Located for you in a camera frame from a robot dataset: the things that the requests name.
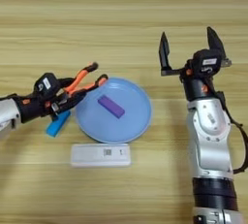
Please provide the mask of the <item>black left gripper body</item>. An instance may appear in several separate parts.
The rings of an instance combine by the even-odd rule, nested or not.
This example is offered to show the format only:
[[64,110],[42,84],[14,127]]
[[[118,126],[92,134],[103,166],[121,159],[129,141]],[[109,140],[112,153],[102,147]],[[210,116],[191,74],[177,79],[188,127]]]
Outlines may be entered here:
[[15,96],[14,102],[17,108],[15,117],[21,123],[26,123],[38,117],[50,115],[52,120],[67,109],[60,105],[55,99],[43,100],[38,97]]

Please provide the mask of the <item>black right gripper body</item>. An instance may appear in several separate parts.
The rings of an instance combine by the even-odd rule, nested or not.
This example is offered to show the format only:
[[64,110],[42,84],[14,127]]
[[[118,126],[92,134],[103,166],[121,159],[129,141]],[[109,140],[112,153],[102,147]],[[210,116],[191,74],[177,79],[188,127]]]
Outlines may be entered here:
[[180,69],[161,69],[162,76],[179,76],[184,86],[186,99],[194,101],[214,96],[212,78],[222,67],[230,67],[230,59],[221,58],[192,58]]

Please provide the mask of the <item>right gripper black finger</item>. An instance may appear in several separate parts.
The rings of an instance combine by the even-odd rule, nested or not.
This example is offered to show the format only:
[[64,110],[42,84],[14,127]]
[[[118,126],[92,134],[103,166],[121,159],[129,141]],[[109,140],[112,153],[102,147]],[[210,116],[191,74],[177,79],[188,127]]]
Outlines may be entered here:
[[160,45],[159,45],[159,57],[160,57],[161,69],[163,71],[168,71],[171,69],[169,63],[169,54],[170,54],[169,42],[166,34],[162,33]]
[[216,33],[216,31],[210,26],[208,26],[206,30],[207,30],[207,41],[209,46],[209,50],[207,52],[208,55],[212,57],[217,56],[217,57],[221,57],[222,59],[226,59],[227,55],[225,53],[224,45],[221,39],[219,38],[218,34]]

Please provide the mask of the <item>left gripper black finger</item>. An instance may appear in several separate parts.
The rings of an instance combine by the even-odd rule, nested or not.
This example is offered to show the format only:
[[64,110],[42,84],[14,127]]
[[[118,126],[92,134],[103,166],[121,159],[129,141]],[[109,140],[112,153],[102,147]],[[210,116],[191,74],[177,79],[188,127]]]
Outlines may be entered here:
[[75,78],[64,78],[64,79],[59,79],[59,87],[60,88],[65,88],[70,86],[73,82],[75,81]]
[[81,100],[84,99],[86,95],[86,91],[82,90],[82,91],[77,91],[76,93],[74,93],[64,104],[60,104],[59,105],[59,110],[61,112],[65,112],[67,110],[72,109],[73,107],[75,107]]

